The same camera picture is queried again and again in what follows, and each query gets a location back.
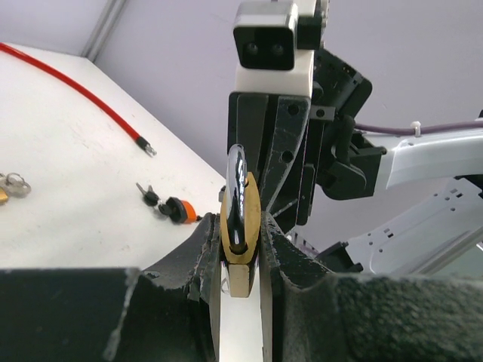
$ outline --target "tabletop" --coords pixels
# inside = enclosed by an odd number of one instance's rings
[[[158,154],[149,157],[75,90],[0,53],[0,173],[19,173],[32,186],[26,198],[0,207],[0,268],[145,268],[160,260],[195,225],[161,219],[142,202],[136,183],[152,185],[161,199],[189,201],[199,215],[219,211],[224,178],[95,65],[15,47],[96,94]],[[222,294],[220,332],[222,362],[228,351],[233,362],[261,360],[257,280],[249,299]]]

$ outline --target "camera lens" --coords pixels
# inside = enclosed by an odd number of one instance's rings
[[[258,46],[255,43],[248,43],[247,44],[247,52],[250,55],[257,55],[258,54]]]
[[[272,46],[272,53],[273,55],[280,57],[284,54],[284,47],[282,47],[280,44],[275,44]]]

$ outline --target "gray wall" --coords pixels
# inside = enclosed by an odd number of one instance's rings
[[[130,0],[97,61],[221,173],[238,3]],[[374,85],[358,121],[404,127],[415,120],[474,119],[483,108],[481,14],[481,0],[332,0],[326,46]],[[312,218],[300,232],[324,248],[388,221],[442,183],[347,202],[318,191]]]
[[[0,41],[80,55],[107,0],[0,0]]]

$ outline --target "purple cable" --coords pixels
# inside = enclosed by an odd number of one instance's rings
[[[471,130],[473,128],[483,128],[483,121],[440,124],[438,126],[421,127],[421,134],[441,133],[451,130]],[[377,127],[369,126],[368,124],[355,124],[355,129],[364,130],[366,132],[392,134],[394,136],[413,136],[415,134],[413,128]]]

